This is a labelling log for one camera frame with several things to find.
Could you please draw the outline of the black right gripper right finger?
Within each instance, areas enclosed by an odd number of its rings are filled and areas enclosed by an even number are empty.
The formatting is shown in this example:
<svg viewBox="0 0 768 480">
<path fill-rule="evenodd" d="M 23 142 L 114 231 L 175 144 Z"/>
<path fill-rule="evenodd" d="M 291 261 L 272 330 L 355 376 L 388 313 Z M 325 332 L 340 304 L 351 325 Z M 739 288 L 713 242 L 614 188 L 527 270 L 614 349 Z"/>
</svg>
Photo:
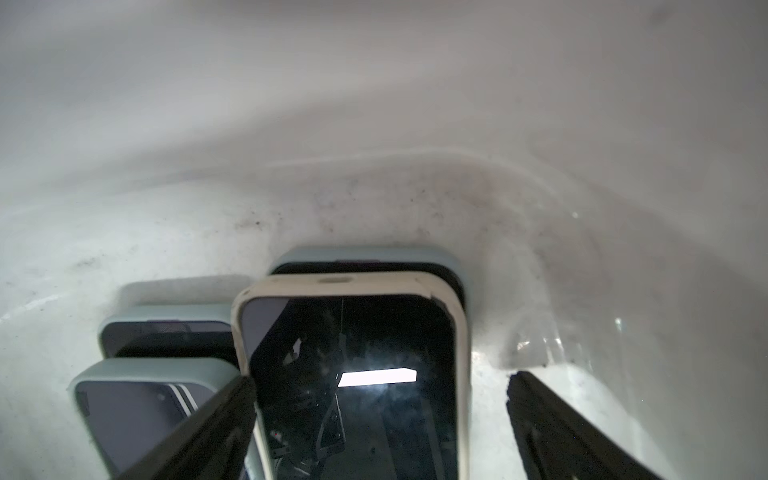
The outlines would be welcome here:
<svg viewBox="0 0 768 480">
<path fill-rule="evenodd" d="M 528 371 L 510 376 L 507 412 L 529 479 L 656 479 Z"/>
</svg>

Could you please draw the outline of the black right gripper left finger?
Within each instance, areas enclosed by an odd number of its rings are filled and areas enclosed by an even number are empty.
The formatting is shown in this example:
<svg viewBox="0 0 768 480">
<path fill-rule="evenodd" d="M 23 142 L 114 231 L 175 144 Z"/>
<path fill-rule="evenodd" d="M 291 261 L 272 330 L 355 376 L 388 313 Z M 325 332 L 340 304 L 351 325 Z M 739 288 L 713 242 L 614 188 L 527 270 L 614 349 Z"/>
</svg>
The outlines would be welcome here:
<svg viewBox="0 0 768 480">
<path fill-rule="evenodd" d="M 119 477 L 239 479 L 257 419 L 255 401 L 254 381 L 233 379 Z"/>
</svg>

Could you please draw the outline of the black phone mint case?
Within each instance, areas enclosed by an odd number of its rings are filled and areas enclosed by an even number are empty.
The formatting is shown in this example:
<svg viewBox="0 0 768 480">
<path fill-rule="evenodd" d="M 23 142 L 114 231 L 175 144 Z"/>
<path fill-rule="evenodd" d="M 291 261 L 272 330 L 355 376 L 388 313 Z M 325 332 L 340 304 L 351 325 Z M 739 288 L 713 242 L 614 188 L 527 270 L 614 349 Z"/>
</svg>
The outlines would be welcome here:
<svg viewBox="0 0 768 480">
<path fill-rule="evenodd" d="M 121 479 L 239 376 L 214 358 L 111 358 L 78 375 L 69 392 L 110 475 Z M 255 426 L 239 479 L 265 476 Z"/>
</svg>

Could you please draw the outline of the mint case phone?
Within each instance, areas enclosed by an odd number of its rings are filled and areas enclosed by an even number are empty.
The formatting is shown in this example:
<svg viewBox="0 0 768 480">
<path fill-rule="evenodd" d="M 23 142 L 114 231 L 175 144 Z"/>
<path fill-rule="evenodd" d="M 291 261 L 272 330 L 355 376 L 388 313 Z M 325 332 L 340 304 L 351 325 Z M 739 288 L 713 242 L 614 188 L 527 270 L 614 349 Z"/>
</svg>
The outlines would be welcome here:
<svg viewBox="0 0 768 480">
<path fill-rule="evenodd" d="M 279 257 L 271 275 L 424 272 L 445 281 L 462 307 L 471 305 L 470 278 L 459 260 L 435 246 L 301 246 Z"/>
<path fill-rule="evenodd" d="M 105 358 L 214 358 L 238 365 L 224 303 L 128 307 L 102 322 L 97 341 Z"/>
</svg>

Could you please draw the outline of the black phone beige case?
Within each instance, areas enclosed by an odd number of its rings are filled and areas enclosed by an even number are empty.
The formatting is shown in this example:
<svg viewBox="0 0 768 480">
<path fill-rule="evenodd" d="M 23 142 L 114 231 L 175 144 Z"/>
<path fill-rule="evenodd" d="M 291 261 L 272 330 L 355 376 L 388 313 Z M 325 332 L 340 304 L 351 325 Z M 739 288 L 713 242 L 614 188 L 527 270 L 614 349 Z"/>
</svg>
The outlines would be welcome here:
<svg viewBox="0 0 768 480">
<path fill-rule="evenodd" d="M 455 287 L 406 270 L 271 275 L 231 313 L 266 479 L 465 479 L 470 348 Z"/>
</svg>

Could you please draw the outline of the white plastic storage box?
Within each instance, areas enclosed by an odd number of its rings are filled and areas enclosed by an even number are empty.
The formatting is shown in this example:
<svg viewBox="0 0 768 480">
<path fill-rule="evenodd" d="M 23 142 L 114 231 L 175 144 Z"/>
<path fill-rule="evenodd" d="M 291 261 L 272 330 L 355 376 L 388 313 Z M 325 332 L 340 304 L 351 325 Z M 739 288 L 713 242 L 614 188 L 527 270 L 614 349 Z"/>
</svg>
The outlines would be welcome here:
<svg viewBox="0 0 768 480">
<path fill-rule="evenodd" d="M 532 369 L 677 479 L 767 475 L 763 1 L 5 1 L 1 475 L 102 479 L 67 387 L 132 304 L 435 245 L 471 475 Z"/>
</svg>

